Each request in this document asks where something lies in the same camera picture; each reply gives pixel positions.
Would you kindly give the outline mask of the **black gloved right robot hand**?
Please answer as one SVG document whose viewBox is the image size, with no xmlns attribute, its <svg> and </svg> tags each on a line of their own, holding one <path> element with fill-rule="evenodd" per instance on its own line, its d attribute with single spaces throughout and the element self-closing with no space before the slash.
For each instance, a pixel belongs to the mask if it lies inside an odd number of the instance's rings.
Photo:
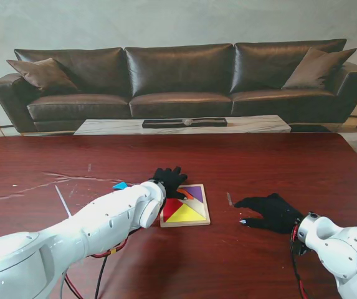
<svg viewBox="0 0 357 299">
<path fill-rule="evenodd" d="M 235 208 L 248 208 L 262 218 L 243 218 L 240 223 L 250 228 L 264 229 L 279 234 L 290 234 L 305 217 L 279 194 L 266 197 L 246 197 L 234 204 Z"/>
</svg>

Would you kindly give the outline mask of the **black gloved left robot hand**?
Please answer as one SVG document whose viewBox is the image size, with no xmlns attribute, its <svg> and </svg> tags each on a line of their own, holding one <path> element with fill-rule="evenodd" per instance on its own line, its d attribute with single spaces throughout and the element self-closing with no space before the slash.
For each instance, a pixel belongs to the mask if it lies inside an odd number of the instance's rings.
<svg viewBox="0 0 357 299">
<path fill-rule="evenodd" d="M 167 199 L 186 200 L 187 197 L 178 191 L 178 188 L 187 180 L 188 176 L 181 172 L 179 166 L 174 169 L 158 168 L 151 180 L 157 181 L 164 186 Z"/>
</svg>

